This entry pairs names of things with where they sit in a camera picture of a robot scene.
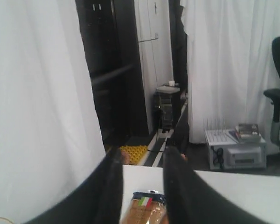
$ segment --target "white wall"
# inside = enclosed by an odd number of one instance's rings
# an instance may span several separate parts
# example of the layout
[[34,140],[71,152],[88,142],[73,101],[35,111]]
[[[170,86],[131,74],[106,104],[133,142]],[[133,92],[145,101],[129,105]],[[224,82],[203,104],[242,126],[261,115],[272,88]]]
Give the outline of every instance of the white wall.
[[149,132],[152,132],[155,89],[173,80],[169,5],[164,0],[135,0],[135,12],[147,122]]

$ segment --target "italian flag label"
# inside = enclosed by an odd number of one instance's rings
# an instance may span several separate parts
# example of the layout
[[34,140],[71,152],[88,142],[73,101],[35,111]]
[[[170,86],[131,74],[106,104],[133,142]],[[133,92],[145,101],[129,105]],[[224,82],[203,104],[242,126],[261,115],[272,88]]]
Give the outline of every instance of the italian flag label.
[[146,208],[148,208],[152,200],[153,199],[151,197],[142,197],[138,203],[138,206],[145,206]]

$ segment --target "gray floor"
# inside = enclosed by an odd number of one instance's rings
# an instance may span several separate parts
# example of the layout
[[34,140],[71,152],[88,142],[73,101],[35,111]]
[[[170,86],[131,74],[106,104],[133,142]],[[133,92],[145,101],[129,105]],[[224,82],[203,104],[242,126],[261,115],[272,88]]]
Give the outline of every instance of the gray floor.
[[[189,144],[186,150],[186,156],[193,169],[210,170],[206,145]],[[224,172],[280,176],[280,154],[269,155],[267,157],[267,169],[240,169]]]

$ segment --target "chair armrest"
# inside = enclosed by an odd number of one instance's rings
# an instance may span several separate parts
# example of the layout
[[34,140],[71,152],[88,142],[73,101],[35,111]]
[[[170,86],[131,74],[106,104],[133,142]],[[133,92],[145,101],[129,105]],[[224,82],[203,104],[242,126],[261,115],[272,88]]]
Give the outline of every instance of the chair armrest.
[[263,92],[263,94],[272,99],[272,101],[280,103],[280,89],[269,89]]

